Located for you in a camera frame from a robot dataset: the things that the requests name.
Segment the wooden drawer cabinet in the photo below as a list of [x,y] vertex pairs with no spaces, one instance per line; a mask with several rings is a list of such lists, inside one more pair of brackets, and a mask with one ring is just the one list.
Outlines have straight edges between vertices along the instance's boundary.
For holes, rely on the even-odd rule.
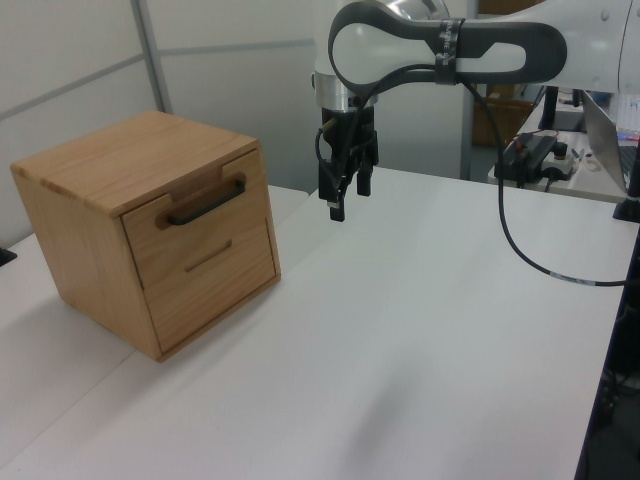
[[255,139],[148,112],[12,171],[62,298],[154,359],[280,277]]

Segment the white table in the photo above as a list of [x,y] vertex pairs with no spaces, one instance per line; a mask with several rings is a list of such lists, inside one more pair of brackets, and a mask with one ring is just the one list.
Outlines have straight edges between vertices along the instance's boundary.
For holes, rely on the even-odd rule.
[[[621,289],[525,265],[496,194],[377,169],[342,224],[312,196],[277,227],[278,285],[164,364],[131,354],[0,477],[572,479]],[[613,205],[506,203],[533,258],[626,275]]]
[[[543,110],[544,100],[538,104],[529,118],[527,118],[527,121],[519,130],[519,133],[537,131]],[[581,112],[582,107],[576,108],[571,105],[558,103],[557,111]],[[545,131],[540,133],[540,135],[545,134],[555,135],[555,131]],[[576,152],[580,152],[584,149],[585,155],[587,153],[591,153],[587,135],[584,133],[559,132],[558,141],[564,142],[569,146],[569,153],[571,153],[572,148],[575,149]],[[621,145],[624,144],[635,145],[633,142],[621,142]],[[487,182],[497,185],[498,179],[495,176],[494,169],[495,167],[487,174]],[[543,192],[547,185],[547,181],[548,180],[546,178],[543,178],[538,182],[527,183],[525,184],[525,188],[528,190]],[[507,181],[505,182],[505,185],[515,187],[516,184],[515,182]],[[612,203],[620,203],[626,198],[625,193],[620,189],[613,178],[611,178],[611,175],[607,173],[600,162],[598,162],[598,159],[595,156],[583,158],[581,161],[574,160],[573,176],[567,181],[559,180],[552,183],[549,188],[549,192]]]
[[[307,198],[269,186],[274,224]],[[58,296],[34,235],[0,268],[0,467],[124,361],[134,348]]]

